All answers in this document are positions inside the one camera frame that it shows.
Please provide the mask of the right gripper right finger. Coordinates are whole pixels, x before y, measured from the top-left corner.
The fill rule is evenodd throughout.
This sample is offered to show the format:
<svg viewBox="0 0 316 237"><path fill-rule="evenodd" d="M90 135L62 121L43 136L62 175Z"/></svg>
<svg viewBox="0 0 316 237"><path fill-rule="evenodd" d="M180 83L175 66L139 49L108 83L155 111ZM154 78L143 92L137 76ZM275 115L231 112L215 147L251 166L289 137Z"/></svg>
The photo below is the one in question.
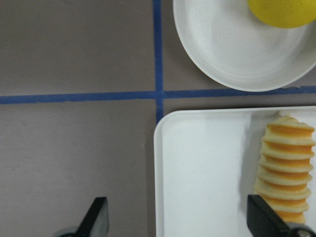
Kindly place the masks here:
<svg viewBox="0 0 316 237"><path fill-rule="evenodd" d="M259 195L247 196L247 227L253 237L287 237L290 227Z"/></svg>

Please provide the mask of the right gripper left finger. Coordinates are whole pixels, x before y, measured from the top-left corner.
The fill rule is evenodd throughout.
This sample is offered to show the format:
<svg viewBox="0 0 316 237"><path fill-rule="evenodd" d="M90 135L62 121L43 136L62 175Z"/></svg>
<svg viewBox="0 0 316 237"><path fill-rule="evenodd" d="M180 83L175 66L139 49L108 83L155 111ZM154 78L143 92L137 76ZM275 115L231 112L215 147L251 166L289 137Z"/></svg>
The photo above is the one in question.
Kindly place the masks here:
<svg viewBox="0 0 316 237"><path fill-rule="evenodd" d="M106 197L96 197L81 224L76 237L106 237L109 231L109 211Z"/></svg>

